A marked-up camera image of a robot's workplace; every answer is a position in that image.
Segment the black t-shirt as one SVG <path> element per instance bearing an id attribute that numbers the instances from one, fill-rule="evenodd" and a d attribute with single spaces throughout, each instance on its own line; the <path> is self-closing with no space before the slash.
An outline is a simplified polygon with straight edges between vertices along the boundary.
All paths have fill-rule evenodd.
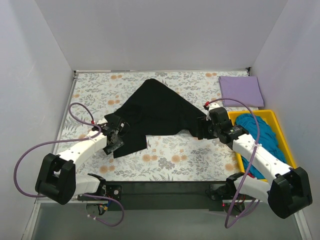
<path id="1" fill-rule="evenodd" d="M 206 117 L 200 109 L 153 78 L 145 80 L 111 115 L 125 121 L 121 137 L 124 145 L 113 152 L 114 158 L 146 149 L 146 136 L 171 136 L 188 130 L 196 137 L 198 118 Z"/>

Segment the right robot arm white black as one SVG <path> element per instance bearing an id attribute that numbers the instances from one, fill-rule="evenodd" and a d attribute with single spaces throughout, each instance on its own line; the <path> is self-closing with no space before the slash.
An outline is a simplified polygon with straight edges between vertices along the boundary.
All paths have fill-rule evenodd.
<path id="1" fill-rule="evenodd" d="M 249 167 L 255 167 L 264 181 L 239 172 L 229 176 L 225 184 L 213 191 L 213 195 L 237 199 L 247 195 L 268 203 L 271 210 L 280 218 L 309 206 L 313 202 L 307 172 L 293 168 L 268 152 L 260 138 L 253 137 L 242 125 L 234 125 L 224 107 L 214 102 L 204 105 L 205 117 L 198 118 L 197 138 L 219 139 L 235 153 L 245 157 Z"/>

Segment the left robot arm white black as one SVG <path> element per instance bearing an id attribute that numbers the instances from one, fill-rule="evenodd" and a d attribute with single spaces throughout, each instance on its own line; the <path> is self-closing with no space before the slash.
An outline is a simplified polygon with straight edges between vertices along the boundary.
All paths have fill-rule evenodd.
<path id="1" fill-rule="evenodd" d="M 61 205 L 73 197 L 90 195 L 101 200 L 112 193 L 106 180 L 93 173 L 77 175 L 78 168 L 100 150 L 106 155 L 124 145 L 122 136 L 129 124 L 116 115 L 105 116 L 80 142 L 58 154 L 47 154 L 42 161 L 35 191 Z"/>

